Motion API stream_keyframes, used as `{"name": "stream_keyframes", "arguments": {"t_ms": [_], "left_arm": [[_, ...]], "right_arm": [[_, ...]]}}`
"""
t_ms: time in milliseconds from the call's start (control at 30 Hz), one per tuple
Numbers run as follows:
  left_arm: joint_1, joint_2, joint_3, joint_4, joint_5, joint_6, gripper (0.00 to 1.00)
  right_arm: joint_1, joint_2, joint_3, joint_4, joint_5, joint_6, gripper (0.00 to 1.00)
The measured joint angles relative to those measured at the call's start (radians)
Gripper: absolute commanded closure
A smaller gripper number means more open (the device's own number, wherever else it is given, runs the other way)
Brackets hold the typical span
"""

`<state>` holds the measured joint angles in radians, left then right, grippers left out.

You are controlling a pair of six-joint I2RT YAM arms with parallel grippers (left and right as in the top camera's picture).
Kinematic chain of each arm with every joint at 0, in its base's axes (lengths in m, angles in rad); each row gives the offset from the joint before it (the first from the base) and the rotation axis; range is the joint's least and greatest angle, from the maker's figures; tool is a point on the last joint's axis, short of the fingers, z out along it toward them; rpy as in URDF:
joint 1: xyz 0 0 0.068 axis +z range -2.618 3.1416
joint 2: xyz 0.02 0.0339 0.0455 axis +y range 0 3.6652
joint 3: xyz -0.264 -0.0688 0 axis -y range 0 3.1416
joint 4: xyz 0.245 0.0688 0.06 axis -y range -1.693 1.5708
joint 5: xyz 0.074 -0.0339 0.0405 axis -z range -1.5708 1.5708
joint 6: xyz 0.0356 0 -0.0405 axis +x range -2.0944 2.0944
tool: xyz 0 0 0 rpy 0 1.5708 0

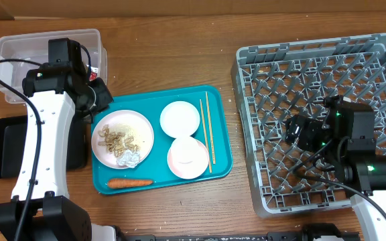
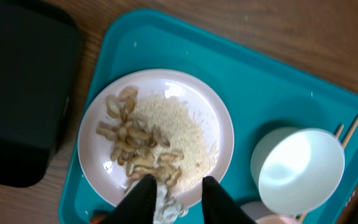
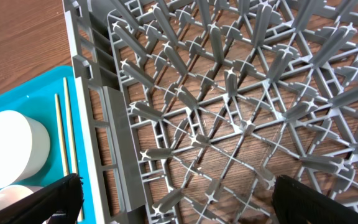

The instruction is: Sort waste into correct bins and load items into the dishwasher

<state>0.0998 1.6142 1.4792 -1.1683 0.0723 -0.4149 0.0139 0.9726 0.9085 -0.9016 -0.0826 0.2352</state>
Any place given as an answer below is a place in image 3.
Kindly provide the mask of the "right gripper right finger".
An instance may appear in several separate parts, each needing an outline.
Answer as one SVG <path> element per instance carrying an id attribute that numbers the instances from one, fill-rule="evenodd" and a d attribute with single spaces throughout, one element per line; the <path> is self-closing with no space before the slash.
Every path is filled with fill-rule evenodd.
<path id="1" fill-rule="evenodd" d="M 280 224 L 358 224 L 358 213 L 301 182 L 280 175 L 272 195 Z"/>

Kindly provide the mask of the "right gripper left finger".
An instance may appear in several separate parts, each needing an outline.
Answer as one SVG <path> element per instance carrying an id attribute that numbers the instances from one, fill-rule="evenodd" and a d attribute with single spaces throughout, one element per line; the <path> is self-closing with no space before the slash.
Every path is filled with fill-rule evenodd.
<path id="1" fill-rule="evenodd" d="M 83 202 L 82 178 L 72 173 L 0 210 L 0 224 L 76 223 Z"/>

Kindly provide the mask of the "white paper cup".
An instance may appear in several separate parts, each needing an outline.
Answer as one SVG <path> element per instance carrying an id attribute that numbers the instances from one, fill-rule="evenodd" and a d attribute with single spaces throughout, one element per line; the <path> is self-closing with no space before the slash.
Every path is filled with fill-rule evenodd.
<path id="1" fill-rule="evenodd" d="M 38 173 L 50 152 L 45 126 L 14 110 L 0 112 L 0 189 Z"/>

